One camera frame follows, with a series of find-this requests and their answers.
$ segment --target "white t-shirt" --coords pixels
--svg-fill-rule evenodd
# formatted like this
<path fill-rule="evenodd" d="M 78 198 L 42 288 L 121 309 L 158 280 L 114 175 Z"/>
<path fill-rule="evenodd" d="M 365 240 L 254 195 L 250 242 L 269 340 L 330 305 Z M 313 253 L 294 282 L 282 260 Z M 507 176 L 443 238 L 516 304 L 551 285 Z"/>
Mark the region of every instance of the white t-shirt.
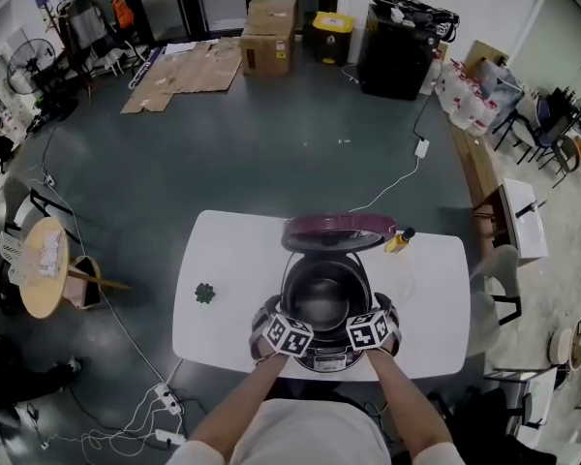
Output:
<path fill-rule="evenodd" d="M 346 403 L 273 399 L 265 401 L 237 443 L 230 465 L 389 465 L 379 428 Z M 188 441 L 168 465 L 225 465 L 222 455 Z M 421 452 L 413 465 L 464 465 L 451 443 Z"/>

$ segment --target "small yellow bottle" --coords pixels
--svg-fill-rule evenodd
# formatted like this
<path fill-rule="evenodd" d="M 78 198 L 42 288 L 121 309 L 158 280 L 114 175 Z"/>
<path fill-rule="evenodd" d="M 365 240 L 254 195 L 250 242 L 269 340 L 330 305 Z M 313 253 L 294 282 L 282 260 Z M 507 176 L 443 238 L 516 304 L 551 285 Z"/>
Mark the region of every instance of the small yellow bottle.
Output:
<path fill-rule="evenodd" d="M 385 251 L 387 253 L 400 253 L 407 247 L 411 238 L 415 236 L 414 228 L 406 228 L 402 234 L 396 234 L 392 239 L 387 241 Z"/>

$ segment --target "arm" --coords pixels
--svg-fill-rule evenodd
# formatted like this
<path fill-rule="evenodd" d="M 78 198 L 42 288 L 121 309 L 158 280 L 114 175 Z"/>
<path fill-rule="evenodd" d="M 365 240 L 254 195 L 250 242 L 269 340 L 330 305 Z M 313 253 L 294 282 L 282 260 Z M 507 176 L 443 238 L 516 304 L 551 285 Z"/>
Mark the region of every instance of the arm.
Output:
<path fill-rule="evenodd" d="M 261 363 L 211 412 L 190 436 L 218 451 L 227 463 L 234 447 L 282 372 L 287 357 L 273 356 Z"/>
<path fill-rule="evenodd" d="M 368 358 L 379 376 L 389 413 L 411 458 L 437 443 L 451 443 L 443 419 L 394 358 L 376 350 L 369 351 Z"/>

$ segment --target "person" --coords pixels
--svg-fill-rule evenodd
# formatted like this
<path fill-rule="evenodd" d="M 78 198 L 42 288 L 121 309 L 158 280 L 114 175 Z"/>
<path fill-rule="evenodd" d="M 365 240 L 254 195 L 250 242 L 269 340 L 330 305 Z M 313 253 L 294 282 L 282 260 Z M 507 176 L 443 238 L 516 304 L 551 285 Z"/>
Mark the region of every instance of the person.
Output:
<path fill-rule="evenodd" d="M 442 418 L 394 361 L 393 343 L 390 336 L 385 351 L 366 355 L 413 465 L 464 465 Z M 288 360 L 274 354 L 262 337 L 258 347 L 262 362 L 202 421 L 168 465 L 391 463 L 379 428 L 340 398 L 264 401 Z"/>

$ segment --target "rice cooker lid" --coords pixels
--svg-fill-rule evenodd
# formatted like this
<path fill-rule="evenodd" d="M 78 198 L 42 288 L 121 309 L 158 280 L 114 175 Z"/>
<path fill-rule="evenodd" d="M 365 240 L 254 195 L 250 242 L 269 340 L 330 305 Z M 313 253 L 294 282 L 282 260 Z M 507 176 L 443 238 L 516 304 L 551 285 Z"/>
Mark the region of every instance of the rice cooker lid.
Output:
<path fill-rule="evenodd" d="M 295 217 L 286 222 L 282 245 L 295 253 L 352 253 L 386 243 L 396 221 L 371 213 L 335 213 Z"/>

